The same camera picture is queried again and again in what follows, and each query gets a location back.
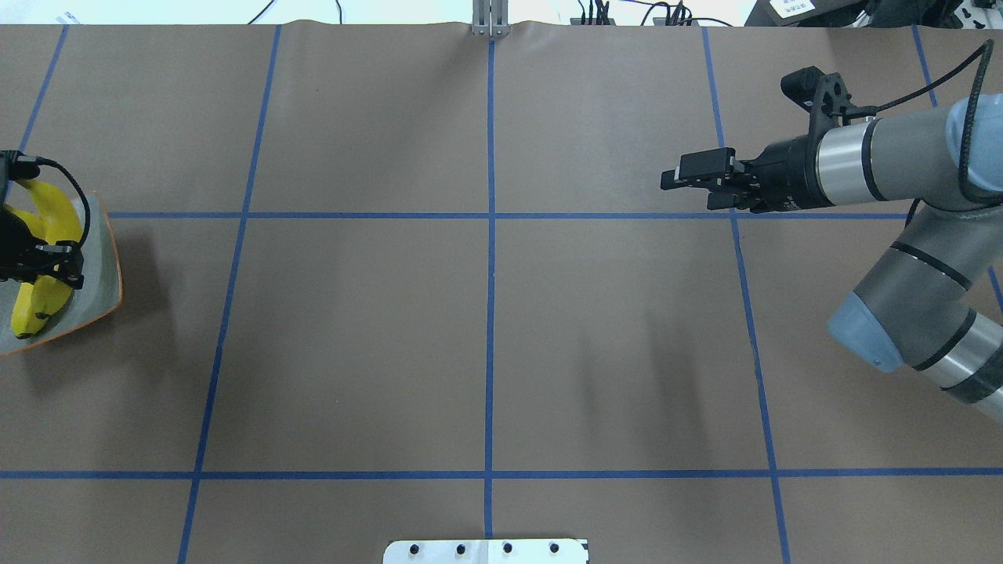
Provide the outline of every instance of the gray robotic arm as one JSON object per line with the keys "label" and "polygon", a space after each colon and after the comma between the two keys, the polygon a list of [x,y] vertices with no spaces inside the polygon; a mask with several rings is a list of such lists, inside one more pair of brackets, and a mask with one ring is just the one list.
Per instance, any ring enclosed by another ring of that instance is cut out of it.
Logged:
{"label": "gray robotic arm", "polygon": [[909,364],[1003,424],[1003,327],[961,302],[1003,254],[1003,165],[992,154],[1003,139],[1003,94],[978,97],[977,84],[952,107],[878,119],[887,106],[851,103],[839,74],[801,69],[781,90],[809,111],[808,134],[752,161],[729,148],[685,155],[662,188],[705,188],[708,209],[752,213],[924,201],[829,319],[829,333],[875,367]]}

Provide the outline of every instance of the light blue cap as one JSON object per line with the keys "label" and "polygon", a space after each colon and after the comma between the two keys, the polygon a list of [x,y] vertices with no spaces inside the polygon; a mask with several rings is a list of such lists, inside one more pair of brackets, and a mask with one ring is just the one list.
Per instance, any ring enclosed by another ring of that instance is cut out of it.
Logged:
{"label": "light blue cap", "polygon": [[[965,110],[968,98],[951,106],[947,116],[944,134],[951,159],[959,165],[961,156],[961,131],[965,125]],[[979,106],[975,109],[975,124],[972,127],[972,149],[968,162],[968,180],[975,186],[992,192],[1003,192],[1003,159],[999,147],[1003,142],[1003,94],[979,96]]]}
{"label": "light blue cap", "polygon": [[899,347],[856,292],[847,296],[826,326],[828,334],[843,346],[882,372],[891,372],[904,364]]}

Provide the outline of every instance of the white floor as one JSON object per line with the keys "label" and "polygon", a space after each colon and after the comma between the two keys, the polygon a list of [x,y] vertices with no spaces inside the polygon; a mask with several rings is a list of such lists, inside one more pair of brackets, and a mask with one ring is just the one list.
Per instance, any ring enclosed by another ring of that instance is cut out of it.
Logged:
{"label": "white floor", "polygon": [[[470,21],[471,14],[470,0],[340,2],[344,23]],[[741,25],[754,4],[754,0],[701,0],[688,7],[695,17],[713,17]],[[267,5],[268,0],[0,0],[0,23],[235,24],[247,23]],[[644,4],[612,0],[610,17],[617,25],[638,25],[647,9]],[[559,24],[568,24],[571,18],[582,13],[577,0],[511,0],[509,10],[512,22],[534,20]],[[661,17],[662,9],[656,8],[652,15]],[[276,0],[258,23],[286,23],[299,19],[337,23],[338,8],[334,0]]]}

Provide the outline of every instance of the horizontal blue line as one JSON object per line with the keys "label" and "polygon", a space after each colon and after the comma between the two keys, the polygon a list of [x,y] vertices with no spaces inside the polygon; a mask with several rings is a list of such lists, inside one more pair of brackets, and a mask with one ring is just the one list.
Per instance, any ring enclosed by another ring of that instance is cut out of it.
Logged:
{"label": "horizontal blue line", "polygon": [[1003,468],[823,468],[777,470],[780,478],[854,478],[868,476],[1003,476]]}
{"label": "horizontal blue line", "polygon": [[0,480],[192,480],[192,472],[8,470]]}
{"label": "horizontal blue line", "polygon": [[[113,219],[362,219],[362,220],[727,220],[728,214],[711,212],[111,212]],[[906,214],[738,214],[740,220],[905,220]]]}
{"label": "horizontal blue line", "polygon": [[495,470],[495,480],[637,480],[674,478],[769,478],[763,470]]}
{"label": "horizontal blue line", "polygon": [[[192,480],[193,472],[11,470],[0,480]],[[738,470],[495,470],[495,480],[670,480],[769,478],[767,469]],[[895,476],[1003,476],[1003,468],[821,468],[778,469],[779,478],[857,478]],[[203,472],[202,480],[483,480],[484,472]]]}

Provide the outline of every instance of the bunch of bananas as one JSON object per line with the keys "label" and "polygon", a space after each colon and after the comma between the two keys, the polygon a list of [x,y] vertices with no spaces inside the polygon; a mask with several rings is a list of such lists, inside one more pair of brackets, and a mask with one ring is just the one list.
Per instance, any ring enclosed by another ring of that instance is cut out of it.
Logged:
{"label": "bunch of bananas", "polygon": [[[38,180],[18,180],[28,191],[38,215],[4,204],[4,210],[24,222],[31,234],[49,245],[58,241],[79,241],[83,228],[76,210],[58,188]],[[11,329],[19,339],[36,335],[69,301],[73,289],[51,276],[39,276],[34,283],[22,282],[11,314]]]}

